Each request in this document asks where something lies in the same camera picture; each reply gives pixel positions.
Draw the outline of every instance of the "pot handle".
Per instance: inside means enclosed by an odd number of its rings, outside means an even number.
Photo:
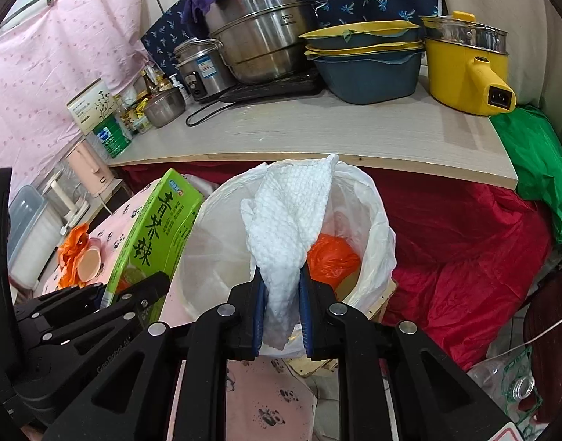
[[[205,40],[197,40],[196,42],[189,42],[189,44],[194,44],[195,46],[198,46],[200,44],[206,44],[206,43],[211,43],[212,45],[215,46],[217,50],[220,50],[224,47],[221,41],[216,40],[215,38],[207,38]]]
[[[316,17],[318,16],[317,11],[322,9],[327,4],[328,4],[328,0],[312,2],[311,5],[314,7],[314,13],[316,14]]]

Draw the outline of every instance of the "green plastic bag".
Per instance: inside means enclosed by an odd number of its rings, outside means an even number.
[[[516,192],[548,204],[554,237],[562,243],[562,146],[550,122],[531,105],[490,120],[518,174]]]

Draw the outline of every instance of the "orange plastic bag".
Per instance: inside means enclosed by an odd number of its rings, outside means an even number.
[[[82,285],[77,275],[77,262],[79,255],[87,248],[89,236],[87,230],[89,224],[81,224],[75,227],[67,239],[58,248],[59,265],[61,266],[61,278],[59,288]]]
[[[334,291],[359,265],[360,257],[341,237],[320,234],[307,253],[311,279],[331,285]]]

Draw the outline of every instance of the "yellow electric pot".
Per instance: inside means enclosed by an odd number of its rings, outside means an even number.
[[[514,91],[506,84],[507,33],[481,25],[470,13],[422,17],[430,93],[452,108],[477,116],[509,113]]]

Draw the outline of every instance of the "stainless steel pot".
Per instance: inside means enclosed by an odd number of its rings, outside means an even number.
[[[144,115],[156,128],[162,128],[185,112],[185,98],[178,88],[155,95],[145,106]]]
[[[224,60],[244,84],[273,81],[310,66],[299,38],[317,28],[309,0],[216,0],[205,18],[211,36],[223,43]]]
[[[431,40],[507,54],[507,32],[474,21],[472,14],[455,11],[452,16],[423,16],[422,21]]]
[[[192,38],[174,49],[176,66],[196,101],[214,98],[237,82],[220,55],[221,42]]]

